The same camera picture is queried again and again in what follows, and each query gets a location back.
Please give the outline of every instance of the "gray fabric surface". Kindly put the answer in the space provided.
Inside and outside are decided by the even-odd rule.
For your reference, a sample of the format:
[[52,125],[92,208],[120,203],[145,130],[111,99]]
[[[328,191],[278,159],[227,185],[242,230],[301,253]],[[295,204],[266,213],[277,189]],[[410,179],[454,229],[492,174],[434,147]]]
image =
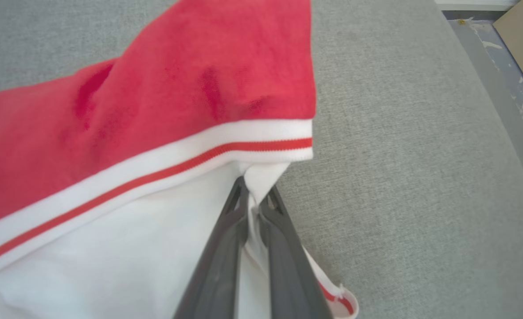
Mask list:
[[[119,55],[172,1],[0,0],[0,89]],[[363,319],[523,318],[523,171],[432,0],[313,3],[316,159],[280,191]]]

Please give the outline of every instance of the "white baseboard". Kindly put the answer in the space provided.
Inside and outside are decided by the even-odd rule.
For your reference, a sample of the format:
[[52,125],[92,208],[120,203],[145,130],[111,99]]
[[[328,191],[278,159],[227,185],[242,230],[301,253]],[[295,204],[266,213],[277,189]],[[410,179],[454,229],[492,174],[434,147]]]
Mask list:
[[442,11],[508,11],[519,0],[434,0]]

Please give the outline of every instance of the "gray floor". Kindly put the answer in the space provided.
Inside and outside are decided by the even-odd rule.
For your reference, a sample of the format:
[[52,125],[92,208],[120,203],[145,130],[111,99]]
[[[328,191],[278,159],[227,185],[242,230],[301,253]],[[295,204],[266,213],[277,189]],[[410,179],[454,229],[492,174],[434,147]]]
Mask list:
[[486,87],[523,165],[523,73],[492,20],[449,20]]

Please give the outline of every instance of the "red stripe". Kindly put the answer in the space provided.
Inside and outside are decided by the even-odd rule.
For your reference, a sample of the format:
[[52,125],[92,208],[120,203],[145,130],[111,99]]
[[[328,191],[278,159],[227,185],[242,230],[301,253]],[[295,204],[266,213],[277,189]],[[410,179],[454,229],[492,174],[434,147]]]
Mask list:
[[191,158],[186,162],[183,162],[179,165],[171,166],[167,169],[151,173],[146,176],[136,178],[126,184],[120,185],[113,190],[110,190],[73,210],[65,212],[64,214],[57,216],[45,222],[15,238],[6,242],[0,246],[0,256],[9,252],[13,248],[16,248],[20,244],[25,243],[26,241],[43,234],[47,230],[50,230],[53,227],[59,226],[65,222],[68,222],[72,218],[75,218],[88,210],[93,209],[94,207],[107,202],[108,200],[119,196],[129,190],[132,190],[136,187],[155,182],[156,180],[164,179],[176,174],[179,174],[183,171],[192,169],[195,166],[198,166],[220,154],[230,152],[230,151],[247,151],[247,152],[269,152],[269,151],[287,151],[292,149],[302,149],[309,148],[312,146],[312,139],[300,139],[300,140],[288,140],[288,141],[271,141],[271,142],[236,142],[236,143],[227,143],[215,147],[209,151],[206,151],[203,154],[200,154],[197,157]]
[[350,304],[350,301],[348,301],[348,299],[344,298],[344,297],[335,297],[333,295],[331,295],[330,292],[327,291],[327,289],[325,289],[323,287],[323,285],[319,282],[319,285],[320,285],[320,290],[323,291],[323,294],[324,294],[324,298],[326,298],[328,301],[340,301],[340,303],[342,303],[342,305],[346,308],[346,310],[348,311],[349,314],[353,314],[354,313],[354,308],[352,307],[352,305]]

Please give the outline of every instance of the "red fabric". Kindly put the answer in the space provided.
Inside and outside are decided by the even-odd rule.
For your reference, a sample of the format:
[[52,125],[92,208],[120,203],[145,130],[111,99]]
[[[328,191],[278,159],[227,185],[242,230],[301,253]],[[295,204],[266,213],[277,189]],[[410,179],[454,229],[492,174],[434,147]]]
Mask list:
[[309,0],[181,0],[116,59],[0,92],[0,218],[245,119],[310,119]]

